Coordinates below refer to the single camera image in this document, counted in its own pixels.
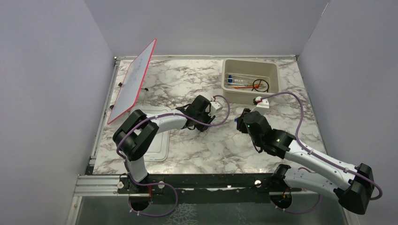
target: plastic bin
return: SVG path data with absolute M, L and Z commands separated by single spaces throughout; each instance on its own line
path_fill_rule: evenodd
M 269 83 L 268 92 L 229 88 L 228 74 L 244 75 L 252 80 L 266 80 Z M 252 105 L 253 99 L 258 96 L 269 96 L 280 92 L 279 67 L 273 62 L 226 59 L 222 65 L 221 77 L 221 87 L 224 96 L 232 103 Z

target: red frame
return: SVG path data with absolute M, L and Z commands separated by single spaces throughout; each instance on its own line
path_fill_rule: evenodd
M 147 65 L 146 65 L 146 68 L 145 68 L 145 71 L 144 71 L 144 75 L 142 76 L 141 84 L 139 85 L 139 89 L 138 89 L 138 92 L 137 92 L 137 96 L 136 96 L 136 99 L 134 100 L 133 105 L 132 105 L 130 108 L 128 108 L 127 110 L 125 110 L 124 112 L 122 112 L 120 115 L 118 115 L 116 118 L 114 118 L 112 121 L 109 121 L 109 118 L 110 118 L 110 116 L 109 116 L 109 117 L 108 117 L 108 122 L 107 122 L 108 125 L 111 124 L 113 121 L 117 120 L 119 117 L 121 117 L 121 116 L 122 116 L 123 114 L 125 114 L 127 111 L 129 111 L 129 110 L 137 103 L 138 95 L 139 95 L 139 92 L 140 92 L 140 90 L 141 90 L 142 83 L 144 82 L 144 78 L 145 78 L 145 75 L 146 75 L 146 71 L 148 70 L 149 63 L 151 62 L 152 54 L 153 54 L 153 51 L 154 51 L 154 49 L 155 49 L 157 39 L 155 38 L 153 41 L 155 41 L 155 43 L 154 43 L 154 45 L 153 45 L 153 48 L 152 48 L 152 51 L 151 51 L 151 55 L 149 56 L 149 60 L 148 60 L 148 63 L 147 63 Z M 145 49 L 146 49 L 150 44 L 152 44 L 153 41 L 151 41 L 151 42 L 145 47 Z M 133 62 L 145 51 L 145 49 L 143 49 L 143 51 L 133 60 Z M 127 77 L 127 72 L 129 71 L 130 66 L 132 65 L 133 62 L 130 63 L 129 68 L 128 68 L 127 71 L 126 71 L 126 75 L 125 75 L 124 78 L 123 78 L 122 84 L 124 83 L 124 80 L 125 80 L 126 77 Z M 120 91 L 121 91 L 121 90 L 122 90 L 122 89 L 120 88 L 120 89 L 119 89 L 119 92 L 117 93 L 117 97 L 116 97 L 115 104 L 116 104 L 116 102 L 117 102 L 117 99 L 119 98 L 119 94 L 120 94 Z

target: marble tabletop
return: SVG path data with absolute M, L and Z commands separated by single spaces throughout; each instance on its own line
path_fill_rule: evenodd
M 272 61 L 279 65 L 281 90 L 298 95 L 304 104 L 304 121 L 299 137 L 311 147 L 324 152 L 325 148 L 319 133 L 314 113 L 300 75 L 297 61 L 291 59 L 259 58 L 259 61 Z M 131 60 L 122 60 L 117 73 L 110 105 L 115 103 L 119 82 L 123 81 Z M 144 105 L 167 106 L 175 108 L 194 100 L 197 95 L 210 99 L 213 95 L 222 95 L 221 71 L 223 59 L 167 59 L 152 60 L 143 88 L 149 91 Z M 142 104 L 143 93 L 137 104 Z M 227 107 L 216 116 L 213 123 L 224 119 Z M 236 130 L 234 119 L 244 108 L 253 105 L 231 104 L 228 120 L 205 132 L 197 130 L 172 130 L 169 138 L 168 157 L 162 162 L 145 162 L 149 173 L 272 173 L 280 163 L 293 162 L 273 157 L 266 153 L 257 153 L 249 135 Z M 270 101 L 266 113 L 272 128 L 294 134 L 300 118 L 299 104 L 290 95 L 279 95 Z M 93 174 L 121 174 L 125 172 L 122 158 L 116 154 L 116 145 L 112 136 L 128 117 L 128 113 L 110 125 L 105 124 L 98 145 L 98 154 Z

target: white plastic lid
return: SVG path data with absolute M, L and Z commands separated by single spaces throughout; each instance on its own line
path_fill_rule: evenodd
M 143 113 L 147 114 L 160 114 L 160 113 L 169 113 L 171 109 L 165 106 L 150 106 L 150 105 L 137 105 L 133 107 L 130 111 L 140 109 Z M 147 162 L 161 162 L 167 158 L 168 154 L 168 139 L 170 136 L 170 131 L 165 131 L 160 134 L 157 134 L 151 145 L 149 146 L 148 151 L 144 155 L 144 161 Z

